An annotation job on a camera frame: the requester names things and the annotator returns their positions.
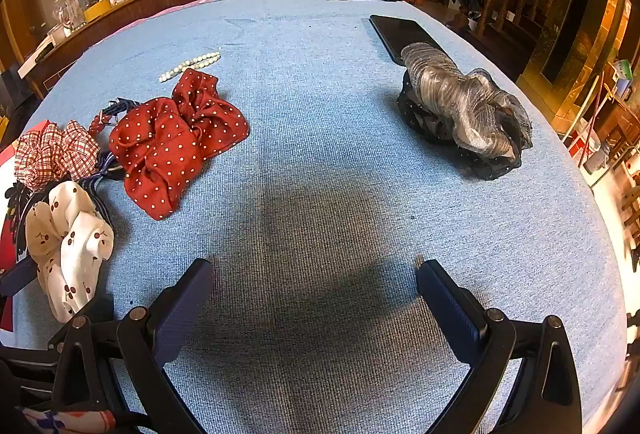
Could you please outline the white cherry print scrunchie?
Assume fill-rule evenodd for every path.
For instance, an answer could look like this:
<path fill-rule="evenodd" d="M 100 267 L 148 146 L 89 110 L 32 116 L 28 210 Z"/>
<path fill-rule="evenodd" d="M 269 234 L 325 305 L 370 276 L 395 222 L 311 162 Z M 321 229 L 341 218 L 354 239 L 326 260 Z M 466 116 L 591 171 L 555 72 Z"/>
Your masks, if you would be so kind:
<path fill-rule="evenodd" d="M 68 180 L 28 210 L 25 239 L 51 313 L 65 324 L 96 296 L 102 263 L 113 252 L 113 229 L 90 194 Z"/>

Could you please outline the red plaid scrunchie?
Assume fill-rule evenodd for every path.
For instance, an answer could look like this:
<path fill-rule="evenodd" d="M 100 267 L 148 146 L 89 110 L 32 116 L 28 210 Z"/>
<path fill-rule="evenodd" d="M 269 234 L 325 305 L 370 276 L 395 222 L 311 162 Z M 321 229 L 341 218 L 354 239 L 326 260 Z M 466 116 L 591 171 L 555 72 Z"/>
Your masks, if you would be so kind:
<path fill-rule="evenodd" d="M 81 180 L 96 172 L 100 146 L 89 132 L 75 120 L 65 128 L 46 121 L 16 141 L 14 174 L 32 191 L 66 176 Z"/>

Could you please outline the red polka dot scrunchie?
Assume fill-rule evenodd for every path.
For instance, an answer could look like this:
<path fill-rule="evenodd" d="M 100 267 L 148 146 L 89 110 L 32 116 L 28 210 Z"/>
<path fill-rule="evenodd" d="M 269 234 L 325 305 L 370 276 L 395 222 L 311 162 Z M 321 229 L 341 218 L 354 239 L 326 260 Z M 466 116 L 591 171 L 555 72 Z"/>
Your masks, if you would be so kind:
<path fill-rule="evenodd" d="M 108 138 L 130 199 L 153 220 L 177 209 L 204 163 L 246 139 L 242 112 L 222 99 L 216 76 L 186 69 L 169 97 L 129 110 Z"/>

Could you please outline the grey metallic scrunchie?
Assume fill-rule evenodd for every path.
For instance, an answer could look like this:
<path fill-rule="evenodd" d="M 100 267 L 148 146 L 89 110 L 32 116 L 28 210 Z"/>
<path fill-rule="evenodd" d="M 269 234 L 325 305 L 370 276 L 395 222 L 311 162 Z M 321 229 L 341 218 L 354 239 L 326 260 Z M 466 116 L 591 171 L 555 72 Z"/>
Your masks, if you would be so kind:
<path fill-rule="evenodd" d="M 406 67 L 397 98 L 405 124 L 428 142 L 451 145 L 482 180 L 522 165 L 533 147 L 533 124 L 518 98 L 488 71 L 463 73 L 439 48 L 412 43 L 401 51 Z"/>

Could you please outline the red white tray box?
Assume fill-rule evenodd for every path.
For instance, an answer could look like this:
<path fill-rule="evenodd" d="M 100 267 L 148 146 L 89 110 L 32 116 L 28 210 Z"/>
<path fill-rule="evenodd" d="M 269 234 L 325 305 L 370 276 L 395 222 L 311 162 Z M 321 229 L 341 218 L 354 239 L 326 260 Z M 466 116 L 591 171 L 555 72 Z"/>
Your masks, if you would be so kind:
<path fill-rule="evenodd" d="M 15 148 L 17 142 L 12 142 L 1 153 L 1 272 L 7 272 L 15 264 L 24 264 L 30 261 L 30 268 L 34 280 L 38 281 L 43 292 L 47 290 L 40 281 L 39 266 L 28 256 L 21 258 L 15 252 L 15 240 L 11 234 L 11 224 L 9 221 L 9 199 L 6 198 L 6 191 L 16 182 L 14 175 L 15 168 Z M 15 317 L 13 309 L 13 298 L 9 296 L 6 302 L 1 305 L 1 341 L 3 343 L 15 340 Z"/>

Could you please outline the wooden counter ledge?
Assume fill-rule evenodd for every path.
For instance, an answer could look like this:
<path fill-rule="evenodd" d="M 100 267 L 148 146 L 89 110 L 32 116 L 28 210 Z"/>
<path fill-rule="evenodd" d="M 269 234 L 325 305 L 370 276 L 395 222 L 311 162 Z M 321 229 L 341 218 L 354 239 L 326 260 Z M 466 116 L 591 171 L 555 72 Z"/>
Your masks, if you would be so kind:
<path fill-rule="evenodd" d="M 80 56 L 104 38 L 173 8 L 204 0 L 127 0 L 88 22 L 57 46 L 44 46 L 18 69 L 38 98 L 43 98 Z"/>

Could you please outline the black smartphone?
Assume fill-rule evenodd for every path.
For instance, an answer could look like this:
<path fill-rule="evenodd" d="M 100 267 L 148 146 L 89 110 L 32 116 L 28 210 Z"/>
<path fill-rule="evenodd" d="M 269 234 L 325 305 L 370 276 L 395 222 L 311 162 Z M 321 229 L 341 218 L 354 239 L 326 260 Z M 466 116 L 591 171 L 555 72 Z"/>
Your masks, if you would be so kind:
<path fill-rule="evenodd" d="M 371 15 L 369 21 L 390 58 L 398 66 L 405 64 L 401 57 L 402 50 L 413 43 L 426 43 L 435 50 L 444 52 L 434 38 L 414 20 Z"/>

